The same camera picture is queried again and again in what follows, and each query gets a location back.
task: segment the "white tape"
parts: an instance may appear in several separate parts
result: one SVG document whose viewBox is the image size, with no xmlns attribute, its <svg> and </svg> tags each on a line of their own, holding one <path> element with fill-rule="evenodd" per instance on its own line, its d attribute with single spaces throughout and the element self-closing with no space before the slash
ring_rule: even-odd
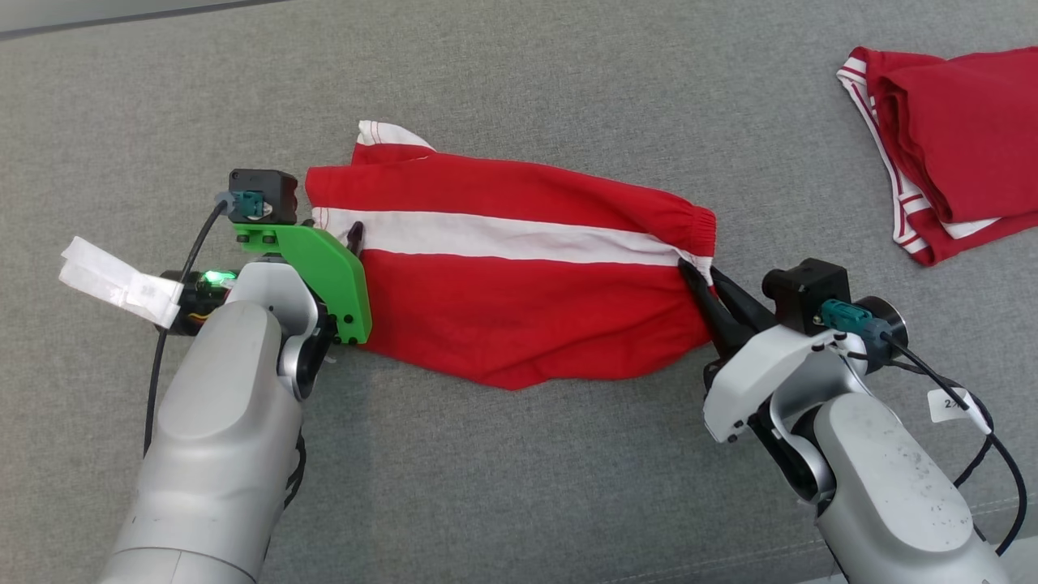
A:
<svg viewBox="0 0 1038 584">
<path fill-rule="evenodd" d="M 966 391 L 962 389 L 953 389 L 957 394 L 959 394 L 959 397 L 962 397 L 966 393 Z M 963 412 L 962 409 L 959 408 L 959 405 L 955 404 L 955 400 L 945 393 L 945 390 L 932 390 L 927 392 L 926 399 L 930 402 L 930 420 L 933 420 L 934 424 L 969 417 L 969 414 Z"/>
<path fill-rule="evenodd" d="M 977 402 L 974 401 L 969 392 L 962 388 L 952 389 L 959 394 L 962 401 L 966 402 L 969 410 L 964 412 L 945 390 L 932 390 L 926 394 L 926 399 L 930 402 L 930 420 L 933 420 L 934 424 L 939 424 L 949 420 L 969 419 L 984 436 L 991 434 L 991 427 L 987 425 L 984 415 L 980 413 L 980 409 L 977 408 Z"/>
<path fill-rule="evenodd" d="M 184 284 L 148 275 L 81 237 L 61 252 L 58 279 L 110 305 L 168 329 L 180 312 Z"/>
</svg>

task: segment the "white tag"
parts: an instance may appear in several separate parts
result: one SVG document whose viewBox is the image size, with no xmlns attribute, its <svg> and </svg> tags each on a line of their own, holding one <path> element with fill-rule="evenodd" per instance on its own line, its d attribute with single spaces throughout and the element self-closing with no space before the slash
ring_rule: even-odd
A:
<svg viewBox="0 0 1038 584">
<path fill-rule="evenodd" d="M 966 391 L 961 388 L 952 388 L 959 397 L 964 397 Z M 932 390 L 927 392 L 926 399 L 930 402 L 930 420 L 934 424 L 947 422 L 949 420 L 960 420 L 969 418 L 969 414 L 963 412 L 955 400 L 949 397 L 945 390 Z"/>
<path fill-rule="evenodd" d="M 180 312 L 184 284 L 140 273 L 81 237 L 61 252 L 65 258 L 58 279 L 94 299 L 169 329 Z"/>
</svg>

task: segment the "gray table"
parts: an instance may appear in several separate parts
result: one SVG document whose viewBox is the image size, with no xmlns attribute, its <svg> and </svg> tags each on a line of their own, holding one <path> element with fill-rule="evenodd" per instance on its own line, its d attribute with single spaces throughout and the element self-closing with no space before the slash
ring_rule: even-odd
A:
<svg viewBox="0 0 1038 584">
<path fill-rule="evenodd" d="M 1032 485 L 1038 231 L 923 269 L 890 238 L 886 172 L 835 79 L 858 44 L 952 56 L 1034 43 L 1032 0 L 298 0 L 0 44 L 0 581 L 88 582 L 130 500 L 155 333 L 61 285 L 79 234 L 177 267 L 236 166 L 345 160 L 358 118 L 437 147 L 670 190 L 718 215 L 747 287 L 808 255 L 895 303 L 973 387 Z M 199 265 L 245 256 L 221 224 Z M 187 347 L 167 349 L 163 386 Z M 694 352 L 621 383 L 520 393 L 338 350 L 265 582 L 797 582 L 831 559 L 752 441 L 701 423 Z M 941 468 L 979 439 L 925 383 L 876 392 Z M 1005 467 L 964 490 L 1008 527 Z"/>
</svg>

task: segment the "folded clothing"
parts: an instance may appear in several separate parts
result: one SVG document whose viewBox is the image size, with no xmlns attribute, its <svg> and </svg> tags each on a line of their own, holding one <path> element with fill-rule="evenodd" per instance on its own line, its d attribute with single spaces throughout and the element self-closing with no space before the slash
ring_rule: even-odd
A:
<svg viewBox="0 0 1038 584">
<path fill-rule="evenodd" d="M 709 340 L 677 263 L 709 281 L 715 219 L 673 194 L 368 120 L 352 164 L 310 168 L 306 191 L 344 243 L 364 223 L 375 353 L 517 390 L 644 376 Z"/>
<path fill-rule="evenodd" d="M 891 175 L 894 240 L 933 265 L 1038 224 L 1038 47 L 854 49 L 837 73 Z"/>
</svg>

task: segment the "black cable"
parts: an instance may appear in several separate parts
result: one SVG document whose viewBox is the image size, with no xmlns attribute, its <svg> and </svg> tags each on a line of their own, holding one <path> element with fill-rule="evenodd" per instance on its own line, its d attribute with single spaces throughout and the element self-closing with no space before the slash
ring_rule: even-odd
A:
<svg viewBox="0 0 1038 584">
<path fill-rule="evenodd" d="M 984 406 L 984 402 L 982 402 L 980 398 L 977 397 L 976 395 L 973 396 L 973 399 L 974 404 L 977 405 L 977 410 L 980 410 L 981 415 L 984 417 L 984 421 L 987 422 L 987 425 L 991 428 L 991 433 L 993 434 L 994 420 L 991 418 L 991 415 L 988 414 L 987 408 Z M 974 460 L 971 461 L 968 465 L 966 465 L 966 468 L 963 469 L 962 473 L 959 474 L 959 478 L 955 479 L 955 489 L 962 486 L 966 482 L 966 480 L 969 479 L 969 475 L 972 475 L 973 472 L 976 471 L 978 467 L 980 467 L 980 464 L 984 462 L 984 456 L 987 456 L 989 450 L 991 450 L 990 437 L 984 437 L 984 446 L 980 447 L 980 452 L 978 452 L 977 455 L 974 456 Z"/>
<path fill-rule="evenodd" d="M 945 382 L 944 378 L 937 376 L 936 371 L 930 369 L 930 366 L 927 365 L 925 361 L 920 359 L 916 354 L 911 353 L 908 350 L 908 347 L 906 347 L 901 341 L 895 339 L 894 336 L 891 335 L 890 333 L 880 333 L 879 338 L 890 343 L 891 346 L 893 346 L 895 350 L 898 351 L 898 353 L 908 358 L 908 361 L 914 363 L 917 367 L 919 367 L 920 369 L 923 370 L 924 373 L 929 376 L 930 379 L 933 380 L 935 384 L 937 384 L 937 387 L 939 387 L 941 390 L 945 390 L 945 393 L 948 394 L 948 397 L 952 398 L 952 401 L 954 401 L 956 406 L 962 409 L 962 412 L 967 412 L 969 410 L 969 405 L 966 404 L 964 399 L 962 399 L 962 396 L 960 396 L 958 392 L 953 390 L 952 387 Z"/>
<path fill-rule="evenodd" d="M 285 489 L 292 488 L 292 492 L 284 498 L 285 509 L 299 493 L 299 485 L 303 484 L 303 471 L 306 469 L 306 441 L 303 440 L 302 428 L 299 428 L 299 438 L 296 439 L 296 450 L 299 451 L 299 463 L 296 464 L 296 470 L 289 475 L 289 483 L 284 486 Z"/>
<path fill-rule="evenodd" d="M 999 451 L 999 454 L 1006 461 L 1006 466 L 1009 467 L 1009 472 L 1013 475 L 1013 482 L 1016 483 L 1016 497 L 1019 499 L 1016 506 L 1016 519 L 1013 520 L 1013 525 L 1009 528 L 1009 533 L 999 544 L 999 548 L 994 551 L 995 554 L 1000 556 L 1006 553 L 1009 546 L 1016 539 L 1016 535 L 1020 532 L 1020 528 L 1023 527 L 1023 520 L 1028 515 L 1028 486 L 1023 483 L 1023 475 L 1020 473 L 1020 468 L 1016 466 L 1016 461 L 1009 454 L 1009 450 L 1006 449 L 999 437 L 994 436 L 994 433 L 988 435 L 987 440 L 991 442 L 991 446 Z"/>
<path fill-rule="evenodd" d="M 886 365 L 891 365 L 893 367 L 897 367 L 898 369 L 904 369 L 905 371 L 911 371 L 912 373 L 914 373 L 917 376 L 927 376 L 927 372 L 923 371 L 923 369 L 921 367 L 916 367 L 914 365 L 912 365 L 910 363 L 904 363 L 904 362 L 900 362 L 900 361 L 891 360 L 890 363 L 887 363 Z M 937 378 L 940 378 L 941 382 L 948 384 L 952 388 L 965 388 L 965 386 L 963 386 L 962 384 L 959 384 L 955 380 L 950 380 L 948 378 L 945 378 L 944 376 L 937 376 Z"/>
<path fill-rule="evenodd" d="M 198 250 L 201 249 L 201 244 L 206 241 L 209 229 L 213 227 L 213 223 L 216 222 L 217 217 L 223 213 L 226 206 L 226 200 L 217 202 L 216 206 L 209 214 L 209 217 L 206 218 L 206 222 L 202 223 L 201 230 L 198 231 L 198 237 L 195 238 L 194 245 L 191 246 L 191 251 L 188 252 L 188 258 L 184 261 L 184 269 L 181 270 L 181 283 L 187 283 L 191 267 L 194 265 L 195 258 L 198 257 Z M 166 337 L 168 335 L 169 332 L 163 329 L 159 332 L 159 340 L 155 343 L 155 359 L 152 361 L 152 381 L 147 387 L 147 412 L 144 415 L 145 455 L 147 454 L 147 449 L 152 446 L 152 429 L 155 426 L 155 401 L 159 394 L 159 371 L 162 369 L 162 352 L 166 349 Z"/>
<path fill-rule="evenodd" d="M 963 400 L 959 396 L 958 392 L 956 392 L 950 387 L 950 385 L 946 381 L 947 380 L 946 378 L 937 376 L 937 373 L 933 369 L 931 369 L 930 366 L 926 364 L 926 362 L 920 359 L 916 354 L 908 351 L 908 347 L 906 347 L 903 343 L 895 339 L 893 335 L 889 333 L 881 333 L 879 335 L 879 338 L 890 343 L 891 346 L 893 346 L 895 350 L 898 351 L 898 353 L 908 358 L 908 361 L 914 363 L 924 373 L 929 376 L 930 379 L 933 380 L 933 382 L 937 384 L 937 386 L 941 390 L 945 390 L 945 393 L 948 394 L 948 396 L 952 398 L 955 401 L 955 404 L 962 409 L 963 412 L 969 410 L 969 406 L 965 402 L 965 400 Z M 999 454 L 1002 455 L 1003 461 L 1006 462 L 1006 466 L 1009 467 L 1010 474 L 1013 475 L 1013 482 L 1016 484 L 1016 496 L 1017 496 L 1016 518 L 1013 520 L 1013 525 L 1009 528 L 1009 532 L 1006 533 L 1006 537 L 1003 538 L 1002 544 L 1000 544 L 994 551 L 995 554 L 1001 556 L 1004 553 L 1006 553 L 1006 550 L 1008 550 L 1009 547 L 1012 545 L 1013 540 L 1016 539 L 1016 535 L 1020 532 L 1020 528 L 1023 527 L 1023 520 L 1027 518 L 1028 515 L 1028 488 L 1027 484 L 1023 482 L 1023 474 L 1020 473 L 1020 468 L 1016 465 L 1016 461 L 1013 460 L 1013 456 L 1009 453 L 1009 450 L 1006 449 L 1005 445 L 1002 444 L 1002 441 L 999 440 L 999 437 L 994 435 L 994 426 L 991 421 L 991 416 L 987 412 L 987 408 L 981 406 L 980 402 L 977 401 L 976 396 L 974 396 L 974 402 L 977 404 L 977 410 L 981 413 L 981 415 L 984 416 L 984 420 L 988 423 L 988 426 L 991 428 L 991 433 L 987 435 L 987 442 L 985 443 L 985 447 L 987 447 L 987 445 L 990 444 L 990 447 L 993 447 L 999 452 Z M 974 461 L 969 463 L 969 465 L 966 467 L 966 470 L 962 472 L 962 475 L 960 475 L 959 478 L 962 481 L 965 481 L 965 479 L 969 478 L 969 475 L 977 469 L 977 467 L 980 466 L 980 463 L 983 460 L 983 454 L 986 453 L 987 453 L 986 448 L 981 448 L 981 452 L 979 452 L 977 456 L 974 457 Z"/>
</svg>

